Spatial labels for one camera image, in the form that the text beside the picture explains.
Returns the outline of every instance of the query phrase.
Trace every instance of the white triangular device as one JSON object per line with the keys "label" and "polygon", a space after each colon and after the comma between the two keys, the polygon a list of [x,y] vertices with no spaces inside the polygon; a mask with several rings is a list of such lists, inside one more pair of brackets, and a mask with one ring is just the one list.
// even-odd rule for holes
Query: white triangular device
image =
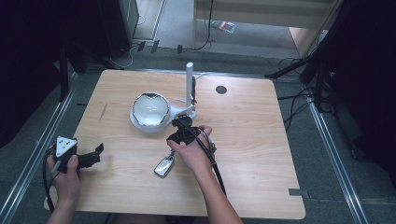
{"label": "white triangular device", "polygon": [[61,157],[66,151],[77,144],[77,140],[58,136],[56,140],[56,157]]}

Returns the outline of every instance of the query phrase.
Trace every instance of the metal strip on floor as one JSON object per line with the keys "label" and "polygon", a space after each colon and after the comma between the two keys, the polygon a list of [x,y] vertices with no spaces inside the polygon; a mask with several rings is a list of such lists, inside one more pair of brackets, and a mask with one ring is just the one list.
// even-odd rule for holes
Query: metal strip on floor
{"label": "metal strip on floor", "polygon": [[355,223],[370,223],[363,210],[363,207],[361,206],[361,200],[355,188],[353,187],[352,181],[347,174],[347,170],[341,161],[340,155],[338,154],[337,148],[334,144],[334,141],[332,140],[332,136],[330,135],[323,116],[319,114],[314,104],[310,104],[310,109],[314,117],[315,123],[318,126],[318,130],[329,154],[330,161],[332,162],[332,167],[335,171],[335,174],[337,175],[341,189],[344,192],[346,202],[349,206]]}
{"label": "metal strip on floor", "polygon": [[71,87],[69,93],[64,98],[64,101],[60,102],[57,105],[54,113],[49,120],[49,123],[46,126],[46,129],[41,134],[40,139],[35,145],[35,149],[33,150],[32,155],[23,167],[23,170],[17,181],[15,182],[14,186],[11,188],[11,191],[7,196],[6,202],[0,211],[0,220],[2,224],[11,223],[11,219],[13,218],[16,210],[18,209],[24,193],[29,188],[29,184],[34,177],[37,168],[43,160],[45,150],[50,145],[52,136],[57,130],[58,125],[62,117],[64,116],[64,112],[69,106],[70,100],[72,99],[75,92],[75,83],[77,82],[77,79],[78,75],[76,73],[73,73],[69,82],[69,86]]}

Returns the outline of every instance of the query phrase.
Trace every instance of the gray carpet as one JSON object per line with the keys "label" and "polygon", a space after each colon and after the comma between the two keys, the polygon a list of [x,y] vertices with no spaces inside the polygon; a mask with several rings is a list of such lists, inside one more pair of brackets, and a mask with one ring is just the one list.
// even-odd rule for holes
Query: gray carpet
{"label": "gray carpet", "polygon": [[[159,49],[151,54],[149,48],[133,52],[134,63],[128,70],[163,69],[184,70],[187,62],[194,62],[194,70],[201,72],[219,72],[240,74],[243,77],[263,77],[277,71],[279,59],[237,56],[209,52],[187,51],[176,54],[176,50]],[[68,107],[55,136],[73,136],[78,120],[84,112],[94,86],[104,70],[95,62],[87,61],[89,69],[86,74],[78,75],[76,92]],[[278,96],[294,95],[302,88],[299,82],[292,82],[293,77],[276,81]],[[10,188],[21,173],[24,164],[35,147],[36,141],[44,131],[59,97],[59,89],[48,96],[33,116],[25,123],[18,136],[0,149],[0,162],[3,168],[0,181],[0,203],[3,204]],[[290,115],[291,100],[280,101],[283,119]],[[306,103],[305,98],[298,98],[296,107]],[[332,115],[326,115],[330,129],[341,147],[341,155],[351,178],[361,195],[363,206],[372,223],[393,223],[396,211],[395,189],[391,187],[385,174],[373,163],[362,163],[351,159],[345,137],[340,132]],[[304,205],[306,217],[302,220],[244,219],[245,223],[354,223],[343,191],[323,145],[318,128],[309,109],[293,119],[288,131],[290,150],[296,168],[301,190],[305,193]],[[43,223],[49,212],[43,208],[44,190],[41,185],[41,170],[26,190],[23,200],[12,219],[12,223]],[[76,212],[74,223],[104,223],[106,214]]]}

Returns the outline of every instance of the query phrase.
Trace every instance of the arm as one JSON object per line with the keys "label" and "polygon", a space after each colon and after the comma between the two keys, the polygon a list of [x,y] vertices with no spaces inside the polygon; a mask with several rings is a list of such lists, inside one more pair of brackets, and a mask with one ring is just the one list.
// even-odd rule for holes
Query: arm
{"label": "arm", "polygon": [[[208,126],[200,126],[207,134],[212,132]],[[200,134],[200,139],[208,147],[205,138]],[[203,152],[197,141],[193,141],[187,146],[181,146],[176,142],[169,140],[168,146],[176,151],[186,162],[187,166],[194,173],[195,178],[204,195],[207,215],[209,222],[216,223],[243,223],[241,218],[236,214],[233,206],[222,192],[216,176],[212,172],[212,164]]]}
{"label": "arm", "polygon": [[[55,165],[53,156],[47,158],[47,165],[51,170]],[[52,212],[48,224],[72,223],[73,214],[79,199],[79,178],[77,174],[78,157],[73,155],[67,163],[67,173],[59,173],[54,179],[54,186],[58,193],[58,202]]]}

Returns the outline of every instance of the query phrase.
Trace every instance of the hand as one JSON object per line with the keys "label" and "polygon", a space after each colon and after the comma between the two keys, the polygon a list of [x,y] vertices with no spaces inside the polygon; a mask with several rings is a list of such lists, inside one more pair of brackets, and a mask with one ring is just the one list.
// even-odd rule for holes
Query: hand
{"label": "hand", "polygon": [[[199,129],[203,130],[207,135],[212,133],[212,128],[206,125],[199,126]],[[202,134],[198,137],[205,146],[209,148],[209,143],[206,141],[205,137]],[[181,156],[183,161],[186,162],[187,166],[195,175],[212,171],[212,164],[196,140],[187,146],[182,146],[173,140],[168,140],[167,144]]]}
{"label": "hand", "polygon": [[[53,155],[47,158],[47,165],[52,170],[55,165],[55,159]],[[77,173],[78,156],[73,155],[67,163],[67,173],[60,172],[52,174],[55,177],[53,185],[55,186],[58,193],[58,202],[56,208],[59,206],[65,206],[69,209],[75,210],[78,199],[79,199],[79,177]]]}

